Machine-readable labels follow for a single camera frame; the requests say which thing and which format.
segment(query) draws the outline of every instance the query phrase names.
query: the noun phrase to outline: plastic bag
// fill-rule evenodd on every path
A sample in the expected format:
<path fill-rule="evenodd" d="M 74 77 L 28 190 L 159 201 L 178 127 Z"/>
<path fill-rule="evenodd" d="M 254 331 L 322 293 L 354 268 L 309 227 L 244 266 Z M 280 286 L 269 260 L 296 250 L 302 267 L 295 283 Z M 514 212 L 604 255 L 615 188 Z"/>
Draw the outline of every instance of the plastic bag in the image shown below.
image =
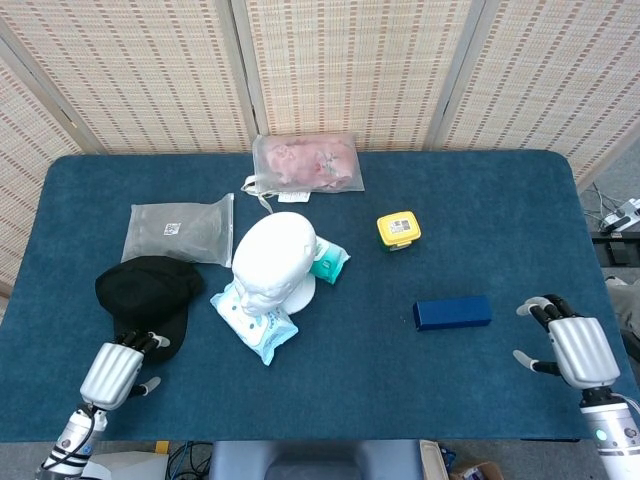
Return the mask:
<path fill-rule="evenodd" d="M 256 189 L 272 192 L 363 191 L 355 135 L 261 136 L 253 142 Z"/>
<path fill-rule="evenodd" d="M 211 297 L 211 305 L 267 366 L 273 360 L 276 347 L 298 333 L 298 327 L 280 307 L 257 317 L 244 313 L 233 282 L 224 287 L 223 293 Z"/>
<path fill-rule="evenodd" d="M 122 261 L 163 255 L 185 262 L 231 267 L 233 193 L 214 204 L 131 205 Z"/>

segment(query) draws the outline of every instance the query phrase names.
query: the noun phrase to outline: wall panel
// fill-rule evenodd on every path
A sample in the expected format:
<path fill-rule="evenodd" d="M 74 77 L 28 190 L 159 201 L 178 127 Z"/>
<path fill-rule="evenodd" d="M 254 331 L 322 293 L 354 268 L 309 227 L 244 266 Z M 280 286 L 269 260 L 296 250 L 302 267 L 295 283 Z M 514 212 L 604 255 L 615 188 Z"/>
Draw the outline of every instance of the wall panel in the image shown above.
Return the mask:
<path fill-rule="evenodd" d="M 422 148 L 470 0 L 239 1 L 270 133 Z"/>
<path fill-rule="evenodd" d="M 637 1 L 500 2 L 436 146 L 553 150 L 580 182 L 640 127 L 639 18 Z"/>
<path fill-rule="evenodd" d="M 243 151 L 255 127 L 219 4 L 8 0 L 0 18 L 107 151 Z"/>
<path fill-rule="evenodd" d="M 80 147 L 2 59 L 0 139 L 0 284 L 13 285 L 47 169 Z"/>

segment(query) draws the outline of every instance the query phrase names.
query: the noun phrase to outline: blue table surface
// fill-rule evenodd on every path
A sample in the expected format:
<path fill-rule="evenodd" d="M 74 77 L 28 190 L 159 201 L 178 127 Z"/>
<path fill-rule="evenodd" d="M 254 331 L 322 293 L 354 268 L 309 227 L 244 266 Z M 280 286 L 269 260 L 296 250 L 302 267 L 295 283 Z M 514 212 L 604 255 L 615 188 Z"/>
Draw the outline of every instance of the blue table surface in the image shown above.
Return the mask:
<path fill-rule="evenodd" d="M 206 291 L 190 306 L 171 361 L 139 379 L 152 395 L 109 414 L 105 438 L 579 438 L 580 392 L 512 357 L 552 351 L 522 300 L 564 296 L 597 316 L 637 395 L 571 171 L 543 151 L 361 153 L 366 191 L 313 194 L 302 213 L 352 256 L 336 285 L 318 282 L 293 315 L 300 332 L 270 367 L 209 298 L 230 269 L 198 265 Z M 213 203 L 235 192 L 235 244 L 266 211 L 240 192 L 248 154 L 72 156 L 49 170 L 27 252 L 0 327 L 0 441 L 53 440 L 101 344 L 112 338 L 95 278 L 117 264 L 131 204 Z M 412 210 L 422 238 L 387 253 L 376 219 Z M 418 333 L 416 300 L 488 296 L 489 326 Z"/>

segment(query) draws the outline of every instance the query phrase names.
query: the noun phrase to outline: black cap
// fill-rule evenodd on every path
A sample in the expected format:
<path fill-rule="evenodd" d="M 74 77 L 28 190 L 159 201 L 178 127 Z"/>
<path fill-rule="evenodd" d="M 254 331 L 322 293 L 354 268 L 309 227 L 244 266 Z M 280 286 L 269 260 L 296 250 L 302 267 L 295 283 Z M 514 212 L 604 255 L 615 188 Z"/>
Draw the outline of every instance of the black cap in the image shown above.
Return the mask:
<path fill-rule="evenodd" d="M 204 287 L 193 264 L 169 257 L 137 257 L 96 280 L 100 305 L 113 315 L 115 336 L 138 330 L 166 337 L 145 360 L 164 361 L 180 349 L 187 331 L 187 306 Z"/>

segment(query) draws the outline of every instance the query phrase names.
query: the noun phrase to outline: label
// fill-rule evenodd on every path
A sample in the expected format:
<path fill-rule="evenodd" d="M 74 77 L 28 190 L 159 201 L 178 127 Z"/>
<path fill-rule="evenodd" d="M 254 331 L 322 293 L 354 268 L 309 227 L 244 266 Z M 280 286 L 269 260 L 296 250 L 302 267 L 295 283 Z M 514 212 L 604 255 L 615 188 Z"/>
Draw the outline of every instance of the label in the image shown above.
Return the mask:
<path fill-rule="evenodd" d="M 403 218 L 402 220 L 394 220 L 391 222 L 389 228 L 391 228 L 391 233 L 403 233 L 411 230 L 411 225 L 409 224 L 409 220 Z"/>
<path fill-rule="evenodd" d="M 178 232 L 180 231 L 180 225 L 182 225 L 181 223 L 167 223 L 167 225 L 164 227 L 164 234 L 165 235 L 177 235 Z"/>
<path fill-rule="evenodd" d="M 309 201 L 311 192 L 283 192 L 278 194 L 280 203 L 304 203 Z"/>
<path fill-rule="evenodd" d="M 316 255 L 315 257 L 313 257 L 313 261 L 317 262 L 322 257 L 324 257 L 324 254 L 327 253 L 327 250 L 329 250 L 329 246 L 329 242 L 327 242 L 324 238 L 316 236 Z"/>

